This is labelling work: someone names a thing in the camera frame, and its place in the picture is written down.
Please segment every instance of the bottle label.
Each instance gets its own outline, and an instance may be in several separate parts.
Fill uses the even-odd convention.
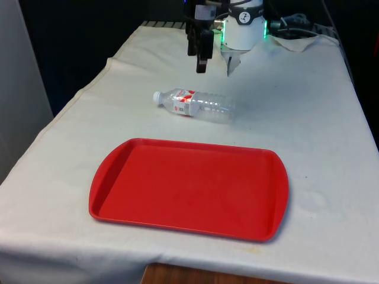
[[[195,94],[195,91],[180,90],[178,91],[174,99],[174,109],[173,112],[176,114],[190,115],[190,103],[192,96]]]

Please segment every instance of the green led light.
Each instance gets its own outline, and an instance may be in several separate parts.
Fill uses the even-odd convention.
[[[263,38],[267,38],[267,21],[265,21],[265,31],[263,33]]]
[[[225,42],[225,21],[223,21],[223,35],[221,37],[221,43],[224,44]]]

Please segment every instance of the table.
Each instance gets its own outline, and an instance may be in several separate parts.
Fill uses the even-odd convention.
[[[236,276],[200,269],[154,263],[149,265],[141,284],[285,284],[271,280]]]
[[[159,262],[291,283],[379,283],[379,156],[340,50],[320,38],[292,53],[268,38],[229,78],[218,52],[200,75],[186,50],[184,31],[140,27],[40,133],[0,187],[0,280],[139,283]],[[223,125],[154,105],[154,91],[176,87],[233,95],[243,107]],[[133,137],[275,151],[291,191],[277,236],[259,244],[93,220],[97,167]]]

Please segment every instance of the wooden floor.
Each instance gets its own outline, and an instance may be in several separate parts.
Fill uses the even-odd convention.
[[[166,264],[146,268],[141,284],[285,284],[270,280],[190,269]]]

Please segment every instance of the logo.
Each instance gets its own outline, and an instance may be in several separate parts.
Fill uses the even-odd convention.
[[[239,14],[239,21],[242,24],[246,24],[247,22],[249,22],[250,18],[251,18],[251,16],[248,12],[242,12],[241,14]]]

